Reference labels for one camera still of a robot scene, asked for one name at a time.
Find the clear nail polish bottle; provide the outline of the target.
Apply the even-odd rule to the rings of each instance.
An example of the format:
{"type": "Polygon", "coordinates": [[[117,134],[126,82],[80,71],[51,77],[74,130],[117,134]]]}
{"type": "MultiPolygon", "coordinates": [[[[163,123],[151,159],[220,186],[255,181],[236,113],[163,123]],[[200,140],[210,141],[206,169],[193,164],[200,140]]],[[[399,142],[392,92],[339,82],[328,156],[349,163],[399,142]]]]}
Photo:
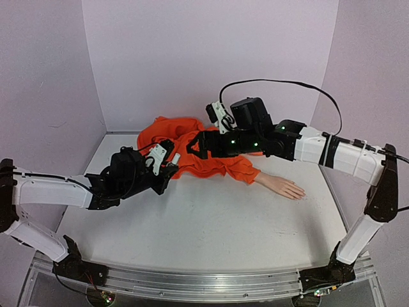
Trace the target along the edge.
{"type": "Polygon", "coordinates": [[[178,171],[178,165],[175,165],[172,162],[167,162],[164,165],[164,171],[178,171]]]}

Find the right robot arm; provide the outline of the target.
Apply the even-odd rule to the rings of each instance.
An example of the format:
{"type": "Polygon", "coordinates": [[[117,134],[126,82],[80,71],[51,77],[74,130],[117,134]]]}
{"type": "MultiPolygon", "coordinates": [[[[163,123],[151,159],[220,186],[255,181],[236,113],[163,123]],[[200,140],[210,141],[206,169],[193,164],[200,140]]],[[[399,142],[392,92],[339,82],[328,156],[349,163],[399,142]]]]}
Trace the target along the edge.
{"type": "Polygon", "coordinates": [[[353,281],[358,256],[377,231],[398,213],[395,147],[386,144],[380,148],[366,141],[340,138],[293,120],[274,124],[260,98],[234,103],[231,115],[220,102],[207,105],[206,112],[216,130],[198,132],[187,145],[187,152],[200,159],[261,153],[287,161],[311,162],[370,185],[363,213],[337,243],[328,264],[304,269],[299,277],[304,292],[353,281]]]}

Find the white nail polish cap brush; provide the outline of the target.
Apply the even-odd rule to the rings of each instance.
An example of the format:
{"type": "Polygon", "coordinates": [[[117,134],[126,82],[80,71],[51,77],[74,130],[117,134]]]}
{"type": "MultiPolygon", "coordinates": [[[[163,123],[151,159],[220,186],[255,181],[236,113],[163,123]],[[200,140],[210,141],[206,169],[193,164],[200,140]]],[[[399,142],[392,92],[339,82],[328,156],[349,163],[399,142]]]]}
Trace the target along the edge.
{"type": "Polygon", "coordinates": [[[176,153],[172,159],[172,163],[177,165],[180,160],[180,154],[176,153]]]}

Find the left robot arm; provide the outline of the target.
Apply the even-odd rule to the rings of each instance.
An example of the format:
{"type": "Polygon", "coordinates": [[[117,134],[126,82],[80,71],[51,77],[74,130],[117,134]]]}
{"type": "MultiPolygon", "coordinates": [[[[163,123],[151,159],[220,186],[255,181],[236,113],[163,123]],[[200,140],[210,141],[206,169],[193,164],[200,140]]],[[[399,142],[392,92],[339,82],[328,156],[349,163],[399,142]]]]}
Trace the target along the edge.
{"type": "Polygon", "coordinates": [[[82,259],[77,243],[34,222],[22,205],[61,205],[107,210],[148,189],[158,195],[178,172],[180,155],[168,139],[141,149],[121,147],[99,174],[64,177],[17,169],[1,161],[1,233],[41,252],[53,261],[53,272],[74,280],[103,278],[107,267],[82,259]]]}

